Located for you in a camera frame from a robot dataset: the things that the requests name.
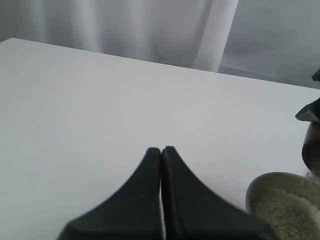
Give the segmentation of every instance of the white rice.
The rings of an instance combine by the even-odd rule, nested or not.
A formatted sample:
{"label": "white rice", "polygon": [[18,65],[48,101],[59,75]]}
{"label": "white rice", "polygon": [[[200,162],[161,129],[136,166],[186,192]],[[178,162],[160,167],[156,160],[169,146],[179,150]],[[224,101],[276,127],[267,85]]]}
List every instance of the white rice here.
{"label": "white rice", "polygon": [[280,240],[320,240],[320,211],[306,199],[270,189],[251,204],[252,214],[265,220]]}

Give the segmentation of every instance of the sheer curtain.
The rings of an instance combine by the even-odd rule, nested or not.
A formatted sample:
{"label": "sheer curtain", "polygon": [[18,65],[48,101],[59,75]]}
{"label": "sheer curtain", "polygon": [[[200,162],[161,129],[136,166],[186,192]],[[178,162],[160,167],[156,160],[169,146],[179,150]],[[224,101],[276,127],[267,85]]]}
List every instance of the sheer curtain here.
{"label": "sheer curtain", "polygon": [[238,0],[2,0],[11,37],[217,72]]}

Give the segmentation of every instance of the white curtain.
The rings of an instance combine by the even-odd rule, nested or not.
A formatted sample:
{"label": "white curtain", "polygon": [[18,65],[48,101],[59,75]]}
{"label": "white curtain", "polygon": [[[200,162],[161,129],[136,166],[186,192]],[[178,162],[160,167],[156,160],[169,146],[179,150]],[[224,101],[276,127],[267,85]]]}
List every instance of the white curtain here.
{"label": "white curtain", "polygon": [[238,0],[5,0],[12,37],[217,72]]}

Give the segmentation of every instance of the metal bowl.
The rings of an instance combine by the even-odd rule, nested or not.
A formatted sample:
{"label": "metal bowl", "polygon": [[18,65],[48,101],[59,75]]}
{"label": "metal bowl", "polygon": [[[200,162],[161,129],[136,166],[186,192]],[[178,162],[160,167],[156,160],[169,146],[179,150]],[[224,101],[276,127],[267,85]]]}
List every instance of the metal bowl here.
{"label": "metal bowl", "polygon": [[252,214],[251,203],[258,200],[268,189],[280,189],[308,200],[320,209],[320,183],[288,172],[270,172],[254,179],[245,195],[245,208]]}

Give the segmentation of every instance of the table surface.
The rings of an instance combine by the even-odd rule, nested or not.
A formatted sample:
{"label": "table surface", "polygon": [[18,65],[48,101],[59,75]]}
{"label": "table surface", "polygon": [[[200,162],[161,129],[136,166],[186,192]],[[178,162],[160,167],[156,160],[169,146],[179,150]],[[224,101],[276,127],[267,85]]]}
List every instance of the table surface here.
{"label": "table surface", "polygon": [[114,193],[148,147],[175,146],[245,208],[267,172],[305,174],[317,89],[9,39],[0,43],[0,239],[52,240]]}

